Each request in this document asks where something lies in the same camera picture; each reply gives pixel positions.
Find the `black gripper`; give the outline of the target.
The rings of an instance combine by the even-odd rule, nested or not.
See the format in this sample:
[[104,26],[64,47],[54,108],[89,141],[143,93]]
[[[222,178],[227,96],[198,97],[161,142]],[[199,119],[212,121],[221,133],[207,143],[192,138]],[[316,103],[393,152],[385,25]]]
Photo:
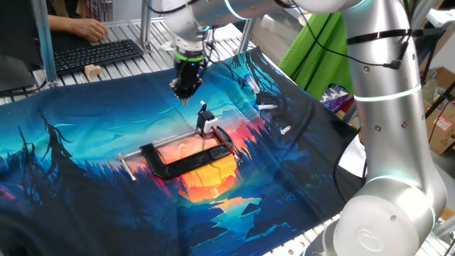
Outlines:
[[199,75],[200,66],[200,60],[176,61],[177,77],[169,83],[169,86],[183,106],[188,104],[192,96],[194,96],[199,87],[203,84]]

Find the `person's hand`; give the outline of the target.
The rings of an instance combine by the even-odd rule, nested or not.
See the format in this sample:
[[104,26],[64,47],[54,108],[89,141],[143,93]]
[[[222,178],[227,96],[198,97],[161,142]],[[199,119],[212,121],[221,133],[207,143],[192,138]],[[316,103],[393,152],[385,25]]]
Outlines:
[[109,34],[103,23],[91,18],[72,19],[70,32],[92,42],[100,41]]

